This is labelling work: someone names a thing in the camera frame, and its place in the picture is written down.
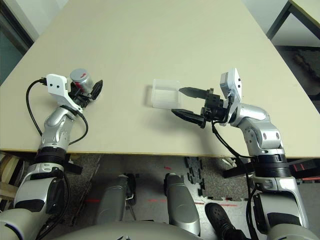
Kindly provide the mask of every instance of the cable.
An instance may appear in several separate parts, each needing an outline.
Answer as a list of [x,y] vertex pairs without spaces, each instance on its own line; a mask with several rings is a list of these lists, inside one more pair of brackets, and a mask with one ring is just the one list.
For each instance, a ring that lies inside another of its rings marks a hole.
[[258,240],[258,235],[255,230],[254,223],[252,221],[252,213],[251,213],[251,199],[255,194],[255,192],[256,192],[256,188],[254,188],[251,194],[249,195],[248,201],[246,203],[246,210],[245,210],[245,218],[248,224],[248,228],[249,228],[249,232],[252,240]]
[[70,112],[73,113],[74,115],[78,114],[78,115],[82,118],[82,120],[84,121],[84,124],[85,124],[85,132],[84,132],[84,134],[83,134],[81,137],[79,137],[78,139],[70,142],[69,145],[71,145],[71,144],[74,144],[74,143],[80,141],[81,139],[83,139],[83,138],[87,135],[88,130],[89,130],[89,125],[88,125],[88,122],[87,122],[85,116],[84,116],[81,112],[75,111],[75,110],[73,110],[71,107],[66,106],[66,105],[62,105],[62,106],[60,106],[60,107],[61,107],[61,108],[64,108],[64,109],[67,109],[68,111],[70,111]]
[[133,220],[137,221],[134,209],[133,209],[132,204],[130,203],[130,201],[129,201],[129,209],[130,209],[131,215],[133,217]]
[[88,125],[88,122],[87,122],[85,116],[84,116],[81,112],[79,112],[79,111],[77,111],[77,114],[78,114],[78,115],[82,118],[82,120],[84,121],[84,124],[85,124],[85,132],[84,132],[84,134],[83,134],[81,137],[79,137],[78,139],[70,142],[69,145],[74,144],[74,143],[80,141],[81,139],[83,139],[83,138],[87,135],[88,130],[89,130],[89,125]]
[[258,235],[257,235],[257,232],[256,232],[256,229],[253,225],[253,221],[252,221],[252,212],[251,212],[251,199],[253,197],[253,195],[255,194],[256,192],[256,188],[254,188],[252,190],[252,192],[250,192],[250,179],[249,179],[249,175],[248,175],[248,171],[247,171],[247,168],[246,168],[246,165],[242,162],[242,160],[240,159],[240,157],[242,158],[247,158],[247,159],[250,159],[251,157],[250,156],[245,156],[245,155],[241,155],[239,154],[237,151],[235,151],[223,138],[222,136],[218,133],[218,130],[216,129],[215,127],[215,124],[224,124],[227,122],[228,120],[228,115],[229,115],[229,112],[230,112],[230,108],[231,108],[231,105],[232,105],[232,96],[229,96],[228,99],[228,107],[227,107],[227,111],[226,111],[226,115],[225,115],[225,118],[224,120],[222,121],[211,121],[211,124],[212,124],[212,132],[213,134],[216,136],[216,138],[222,143],[222,145],[224,145],[235,157],[236,159],[238,160],[238,163],[240,163],[244,169],[244,173],[245,173],[245,178],[246,178],[246,186],[247,186],[247,191],[248,191],[248,201],[247,201],[247,204],[246,204],[246,210],[245,210],[245,217],[246,217],[246,223],[248,225],[248,229],[249,229],[249,232],[250,232],[250,236],[251,236],[251,239],[252,240],[258,240]]
[[33,121],[33,123],[35,125],[35,128],[38,131],[38,133],[40,134],[40,136],[42,136],[42,131],[41,131],[40,127],[38,126],[34,115],[32,114],[32,111],[31,111],[31,108],[30,108],[30,104],[29,104],[29,93],[30,93],[30,90],[37,83],[42,83],[44,85],[47,85],[47,80],[46,80],[46,78],[41,78],[41,79],[35,80],[33,83],[31,83],[30,86],[28,87],[28,89],[26,90],[26,93],[25,93],[25,102],[26,102],[26,107],[28,108],[28,112],[30,114],[30,117],[31,117],[31,119],[32,119],[32,121]]
[[58,223],[62,220],[62,218],[64,217],[68,207],[69,207],[69,204],[70,204],[70,198],[71,198],[71,194],[70,194],[70,183],[69,183],[69,179],[66,175],[66,173],[63,174],[63,177],[64,177],[64,181],[65,181],[65,184],[66,184],[66,191],[67,191],[67,194],[68,194],[68,197],[67,197],[67,200],[66,200],[66,204],[64,206],[64,209],[63,211],[61,212],[61,214],[59,215],[59,217],[57,218],[57,220],[50,226],[47,228],[47,230],[45,230],[43,233],[41,234],[38,234],[38,236],[36,237],[35,240],[40,240],[42,239],[44,236],[46,236],[52,229],[55,228],[55,226],[58,225]]
[[[25,93],[25,102],[26,102],[26,107],[27,107],[27,109],[28,109],[28,112],[29,112],[29,114],[30,114],[30,117],[31,117],[31,119],[32,119],[32,121],[33,121],[33,124],[34,124],[36,130],[38,131],[38,133],[40,134],[40,136],[42,136],[43,133],[42,133],[40,127],[38,126],[37,122],[36,122],[36,119],[35,119],[32,111],[31,111],[31,107],[30,107],[30,103],[29,103],[29,93],[30,93],[30,90],[31,90],[31,88],[32,88],[35,84],[37,84],[37,83],[42,83],[43,85],[47,85],[47,79],[46,79],[46,78],[41,78],[41,79],[38,79],[38,80],[36,80],[36,81],[34,81],[34,82],[32,82],[32,83],[30,84],[30,86],[28,87],[28,89],[26,90],[26,93]],[[65,106],[65,105],[64,105],[64,106],[61,106],[61,107],[62,107],[62,108],[65,108],[65,109],[67,109],[67,110],[69,110],[69,111],[71,111],[71,112],[74,112],[74,110],[71,109],[71,108],[68,107],[68,106]],[[80,141],[81,139],[83,139],[83,138],[87,135],[88,130],[89,130],[89,125],[88,125],[88,122],[87,122],[85,116],[84,116],[81,112],[79,112],[79,111],[76,111],[76,113],[77,113],[77,114],[82,118],[82,120],[84,121],[84,124],[85,124],[85,132],[84,132],[84,134],[83,134],[81,137],[79,137],[78,139],[70,142],[69,145],[74,144],[74,143]]]

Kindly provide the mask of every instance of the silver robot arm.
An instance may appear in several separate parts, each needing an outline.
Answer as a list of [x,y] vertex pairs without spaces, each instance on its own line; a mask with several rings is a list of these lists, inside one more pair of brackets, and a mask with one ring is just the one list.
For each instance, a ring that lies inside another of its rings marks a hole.
[[242,81],[236,68],[223,73],[220,87],[226,100],[213,94],[213,89],[185,87],[180,92],[193,98],[205,99],[201,114],[184,109],[172,109],[178,117],[204,128],[206,122],[218,121],[240,128],[254,169],[252,181],[254,215],[258,230],[268,239],[312,236],[307,230],[308,219],[285,157],[279,130],[271,123],[269,114],[260,107],[241,103]]
[[0,239],[40,239],[39,232],[48,219],[61,214],[67,207],[63,178],[68,187],[64,171],[71,165],[66,160],[70,133],[76,116],[82,114],[83,108],[95,100],[102,89],[102,80],[93,86],[84,69],[74,70],[70,77],[73,84],[68,92],[64,76],[46,76],[48,92],[59,107],[45,120],[36,157],[17,190],[13,209],[0,214]]

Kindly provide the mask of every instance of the clear plastic box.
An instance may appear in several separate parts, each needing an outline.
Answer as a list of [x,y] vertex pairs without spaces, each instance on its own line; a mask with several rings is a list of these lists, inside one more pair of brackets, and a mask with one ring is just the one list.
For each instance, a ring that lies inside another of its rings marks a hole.
[[154,79],[151,101],[154,108],[179,109],[181,107],[181,85],[176,80]]

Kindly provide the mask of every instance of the wall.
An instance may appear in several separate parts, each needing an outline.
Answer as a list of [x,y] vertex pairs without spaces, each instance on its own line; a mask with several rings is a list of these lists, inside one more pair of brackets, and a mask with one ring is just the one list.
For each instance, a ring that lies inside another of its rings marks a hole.
[[[266,33],[287,0],[242,0]],[[35,41],[68,0],[4,0]],[[292,14],[274,36],[274,45],[320,47],[320,40]]]
[[[287,0],[242,0],[266,33]],[[320,40],[292,14],[272,39],[274,45],[320,47]]]
[[35,41],[68,0],[4,0],[4,2]]

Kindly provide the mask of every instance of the table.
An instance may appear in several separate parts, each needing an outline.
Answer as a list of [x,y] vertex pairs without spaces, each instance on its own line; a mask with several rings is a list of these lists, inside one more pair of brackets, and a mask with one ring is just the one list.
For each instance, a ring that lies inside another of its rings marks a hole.
[[[85,68],[104,80],[84,115],[87,136],[69,153],[231,156],[205,129],[168,109],[152,108],[153,79],[220,90],[220,76],[236,67],[242,102],[257,105],[278,127],[288,158],[320,157],[320,116],[270,40],[240,0],[70,0],[0,88],[0,149],[34,152],[40,137],[27,111],[31,82]],[[30,92],[42,126],[57,107],[45,86]],[[200,112],[204,101],[183,96]],[[71,140],[81,136],[79,118]],[[218,127],[236,151],[248,154],[238,128]]]
[[288,0],[278,17],[266,33],[271,40],[285,22],[293,14],[318,39],[320,39],[320,1],[318,0]]

